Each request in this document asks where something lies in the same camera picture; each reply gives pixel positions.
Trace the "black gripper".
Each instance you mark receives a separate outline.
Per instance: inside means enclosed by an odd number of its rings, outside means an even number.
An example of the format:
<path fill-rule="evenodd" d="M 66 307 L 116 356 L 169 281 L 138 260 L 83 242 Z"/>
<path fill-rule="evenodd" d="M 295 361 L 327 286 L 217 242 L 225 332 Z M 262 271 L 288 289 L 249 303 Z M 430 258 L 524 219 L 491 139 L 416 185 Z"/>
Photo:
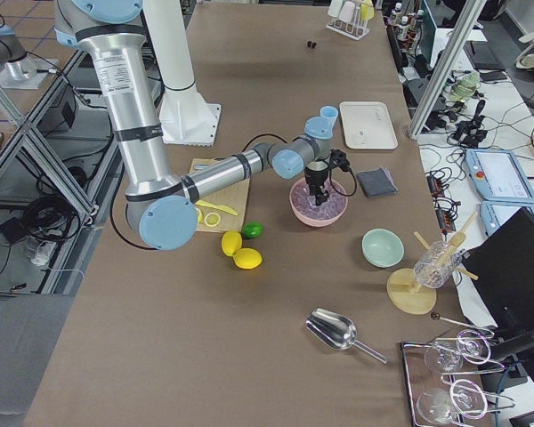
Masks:
<path fill-rule="evenodd" d="M 304 169 L 304 178 L 310 195 L 314 196 L 315 205 L 327 202 L 329 193 L 324 185 L 328 178 L 328 164 L 325 161 L 310 162 Z"/>

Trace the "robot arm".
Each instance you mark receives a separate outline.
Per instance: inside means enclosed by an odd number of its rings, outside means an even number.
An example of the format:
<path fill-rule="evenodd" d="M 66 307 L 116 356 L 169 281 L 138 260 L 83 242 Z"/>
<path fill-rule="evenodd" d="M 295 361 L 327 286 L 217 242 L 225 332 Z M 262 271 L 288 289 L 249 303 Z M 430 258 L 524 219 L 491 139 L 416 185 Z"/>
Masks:
<path fill-rule="evenodd" d="M 259 143 L 201 171 L 175 175 L 166 144 L 210 130 L 217 116 L 198 93 L 181 6 L 175 1 L 58 1 L 61 44 L 88 53 L 119 145 L 129 185 L 125 216 L 157 250 L 186 244 L 195 203 L 256 173 L 290 179 L 329 154 L 333 124 L 312 117 L 289 144 Z"/>

